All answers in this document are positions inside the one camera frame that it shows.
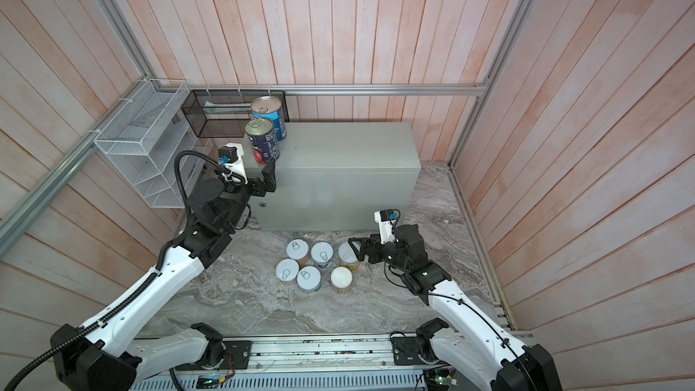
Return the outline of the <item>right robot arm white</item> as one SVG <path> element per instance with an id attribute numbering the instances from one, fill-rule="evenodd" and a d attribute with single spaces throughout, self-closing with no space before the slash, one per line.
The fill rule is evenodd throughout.
<path id="1" fill-rule="evenodd" d="M 475 305 L 428 258 L 416 224 L 384 223 L 378 235 L 351 238 L 349 246 L 360 262 L 396 268 L 403 286 L 441 315 L 416 331 L 424 360 L 448 364 L 481 390 L 562 389 L 550 353 L 514 337 Z"/>

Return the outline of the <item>dark tomato can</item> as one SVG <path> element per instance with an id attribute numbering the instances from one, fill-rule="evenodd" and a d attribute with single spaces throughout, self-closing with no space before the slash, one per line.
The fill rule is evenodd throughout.
<path id="1" fill-rule="evenodd" d="M 280 157 L 280 149 L 273 123 L 269 119 L 254 118 L 245 125 L 245 134 L 253 148 L 257 163 L 267 164 Z"/>

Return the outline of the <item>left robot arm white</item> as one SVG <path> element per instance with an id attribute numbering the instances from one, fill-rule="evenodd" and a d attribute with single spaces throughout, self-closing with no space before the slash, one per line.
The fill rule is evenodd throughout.
<path id="1" fill-rule="evenodd" d="M 47 357 L 58 380 L 72 390 L 128 390 L 139 381 L 182 365 L 217 367 L 226 354 L 222 334 L 196 323 L 174 336 L 139 345 L 135 338 L 185 285 L 222 254 L 247 224 L 252 197 L 276 189 L 275 163 L 247 178 L 226 157 L 215 176 L 184 193 L 186 226 L 159 252 L 156 264 L 130 289 L 79 327 L 64 325 L 51 338 Z"/>

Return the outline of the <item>blue soup can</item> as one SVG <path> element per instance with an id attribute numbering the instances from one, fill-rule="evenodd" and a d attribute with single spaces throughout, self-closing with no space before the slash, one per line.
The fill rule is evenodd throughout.
<path id="1" fill-rule="evenodd" d="M 287 136 L 282 101 L 273 96 L 262 96 L 251 103 L 251 109 L 255 118 L 269 119 L 273 123 L 273 129 L 278 142 L 284 141 Z"/>

